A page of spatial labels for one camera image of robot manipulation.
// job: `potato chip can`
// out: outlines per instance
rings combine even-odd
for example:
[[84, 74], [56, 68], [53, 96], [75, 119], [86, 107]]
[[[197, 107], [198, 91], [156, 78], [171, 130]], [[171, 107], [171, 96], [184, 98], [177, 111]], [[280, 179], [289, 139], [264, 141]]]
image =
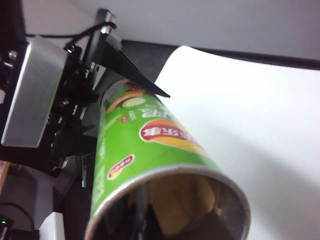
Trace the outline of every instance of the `potato chip can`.
[[[124, 79], [102, 98], [85, 239], [114, 239], [115, 206], [124, 198], [126, 208], [134, 205], [142, 184], [166, 238], [247, 238], [250, 208], [242, 190], [154, 94]], [[102, 238], [97, 232], [106, 218], [114, 224], [106, 223]]]

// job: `metal can rim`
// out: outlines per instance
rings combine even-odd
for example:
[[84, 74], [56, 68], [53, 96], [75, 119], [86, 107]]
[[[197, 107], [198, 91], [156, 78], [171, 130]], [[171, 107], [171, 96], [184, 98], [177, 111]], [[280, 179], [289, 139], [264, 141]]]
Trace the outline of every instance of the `metal can rim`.
[[234, 192], [239, 196], [244, 211], [246, 213], [244, 230], [242, 233], [241, 240], [245, 240], [248, 237], [250, 224], [251, 224], [251, 210], [249, 206], [248, 199], [241, 188], [230, 178], [225, 176], [219, 171], [216, 171], [210, 167], [191, 164], [191, 163], [175, 163], [171, 165], [165, 165], [151, 170], [145, 171], [120, 185], [116, 190], [108, 195], [108, 197], [101, 203], [98, 209], [95, 211], [94, 215], [88, 222], [84, 240], [92, 240], [94, 232], [103, 217], [104, 213], [120, 198], [122, 198], [128, 191], [133, 190], [137, 186], [154, 178], [165, 177], [173, 174], [198, 174], [210, 178], [214, 178], [234, 190]]

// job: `lay's logo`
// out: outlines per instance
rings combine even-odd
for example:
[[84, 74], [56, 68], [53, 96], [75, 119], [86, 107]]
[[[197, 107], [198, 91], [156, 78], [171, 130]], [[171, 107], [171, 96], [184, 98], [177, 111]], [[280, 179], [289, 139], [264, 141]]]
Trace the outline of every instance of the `lay's logo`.
[[127, 157], [125, 157], [123, 160], [115, 164], [110, 171], [108, 172], [108, 180], [113, 180], [119, 176], [122, 169], [126, 166], [130, 165], [135, 159], [135, 155], [131, 154]]
[[156, 118], [148, 121], [140, 129], [139, 135], [145, 142], [155, 142], [208, 156], [183, 126], [170, 119]]

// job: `white wall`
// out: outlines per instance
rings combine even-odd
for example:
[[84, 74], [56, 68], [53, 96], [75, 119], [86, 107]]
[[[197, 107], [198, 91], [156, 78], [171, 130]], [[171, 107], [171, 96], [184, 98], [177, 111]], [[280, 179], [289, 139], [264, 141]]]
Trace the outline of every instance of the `white wall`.
[[68, 34], [98, 8], [126, 40], [320, 59], [318, 0], [25, 0], [29, 33]]

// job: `black cable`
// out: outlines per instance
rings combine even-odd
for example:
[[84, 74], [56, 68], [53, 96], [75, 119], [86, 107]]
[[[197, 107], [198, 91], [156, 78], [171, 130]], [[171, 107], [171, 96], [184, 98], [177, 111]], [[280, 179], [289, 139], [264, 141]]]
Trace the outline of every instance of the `black cable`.
[[35, 36], [40, 36], [45, 39], [72, 39], [75, 38], [78, 34], [71, 34], [71, 35], [45, 35], [45, 34], [29, 34], [26, 33], [25, 36], [29, 38], [34, 38]]
[[33, 218], [29, 215], [29, 213], [24, 210], [21, 206], [19, 206], [18, 204], [16, 203], [13, 203], [13, 202], [0, 202], [0, 205], [5, 205], [5, 206], [12, 206], [12, 207], [15, 207], [16, 209], [19, 209], [30, 221], [30, 224], [31, 224], [31, 230], [32, 232], [35, 231], [35, 222], [33, 220]]
[[43, 38], [47, 38], [47, 39], [72, 39], [71, 40], [71, 44], [75, 44], [76, 42], [78, 42], [80, 39], [82, 39], [85, 36], [88, 36], [89, 34], [91, 34], [94, 30], [101, 28], [103, 26], [111, 26], [113, 29], [117, 28], [117, 25], [114, 24], [111, 21], [108, 22], [102, 22], [100, 24], [96, 24], [86, 30], [84, 30], [81, 33], [78, 34], [69, 34], [69, 35], [48, 35], [48, 34], [29, 34], [26, 33], [25, 36], [26, 37], [30, 37], [30, 38], [34, 38], [35, 36], [39, 35]]

